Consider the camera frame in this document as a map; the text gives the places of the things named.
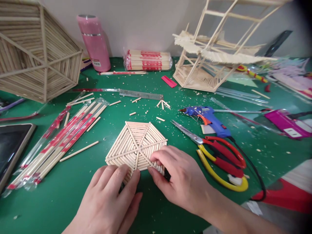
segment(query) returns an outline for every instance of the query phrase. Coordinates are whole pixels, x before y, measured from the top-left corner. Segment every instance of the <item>price label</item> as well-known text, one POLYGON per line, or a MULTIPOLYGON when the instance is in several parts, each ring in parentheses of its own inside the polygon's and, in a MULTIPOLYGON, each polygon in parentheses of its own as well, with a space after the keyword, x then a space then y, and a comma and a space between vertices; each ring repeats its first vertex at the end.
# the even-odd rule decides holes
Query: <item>price label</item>
POLYGON ((91 59, 93 66, 100 67, 101 63, 98 59, 91 59))

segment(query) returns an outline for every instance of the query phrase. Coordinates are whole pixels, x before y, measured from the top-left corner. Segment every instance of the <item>tablet screen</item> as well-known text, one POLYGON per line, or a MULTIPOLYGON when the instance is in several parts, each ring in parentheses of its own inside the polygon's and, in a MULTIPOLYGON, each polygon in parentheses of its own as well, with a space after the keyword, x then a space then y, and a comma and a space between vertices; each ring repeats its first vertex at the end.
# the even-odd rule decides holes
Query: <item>tablet screen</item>
POLYGON ((30 124, 0 127, 0 180, 30 128, 30 124))

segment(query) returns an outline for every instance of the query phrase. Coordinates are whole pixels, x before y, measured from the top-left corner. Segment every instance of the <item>white wall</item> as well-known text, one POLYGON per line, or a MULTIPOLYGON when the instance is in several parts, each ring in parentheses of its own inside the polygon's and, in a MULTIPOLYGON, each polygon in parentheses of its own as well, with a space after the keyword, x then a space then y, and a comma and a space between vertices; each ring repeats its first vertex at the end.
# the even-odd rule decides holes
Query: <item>white wall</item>
MULTIPOLYGON (((68 32, 83 46, 76 22, 78 14, 92 14, 100 18, 108 36, 110 56, 120 57, 124 48, 169 51, 173 56, 181 53, 174 45, 172 33, 179 34, 190 23, 194 32, 206 0, 43 0, 44 5, 68 32)), ((225 6, 216 2, 216 8, 225 6)), ((248 9, 252 16, 257 8, 248 9)), ((209 35, 217 24, 206 18, 201 34, 209 35)), ((237 42, 247 27, 235 20, 225 26, 225 39, 237 42)), ((249 45, 272 41, 284 30, 294 32, 275 53, 276 56, 307 57, 312 55, 311 39, 308 38, 300 13, 294 3, 288 3, 270 16, 256 31, 249 45)))

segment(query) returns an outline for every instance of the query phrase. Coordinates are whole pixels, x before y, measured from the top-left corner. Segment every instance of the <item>pink thermos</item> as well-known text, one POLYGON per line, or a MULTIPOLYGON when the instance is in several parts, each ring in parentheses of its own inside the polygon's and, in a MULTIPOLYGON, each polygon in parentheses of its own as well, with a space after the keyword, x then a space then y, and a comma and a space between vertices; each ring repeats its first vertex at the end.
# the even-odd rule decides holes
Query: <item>pink thermos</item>
POLYGON ((99 19, 93 15, 78 15, 77 21, 94 69, 109 71, 111 63, 99 19))

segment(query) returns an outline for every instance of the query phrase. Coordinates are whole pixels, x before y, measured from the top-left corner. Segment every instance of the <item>wrapped chopsticks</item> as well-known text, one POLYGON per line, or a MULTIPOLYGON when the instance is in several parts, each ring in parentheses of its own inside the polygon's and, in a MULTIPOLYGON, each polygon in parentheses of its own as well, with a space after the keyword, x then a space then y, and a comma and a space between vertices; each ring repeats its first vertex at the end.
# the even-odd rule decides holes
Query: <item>wrapped chopsticks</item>
POLYGON ((172 58, 168 52, 128 50, 123 63, 126 71, 167 71, 172 58))

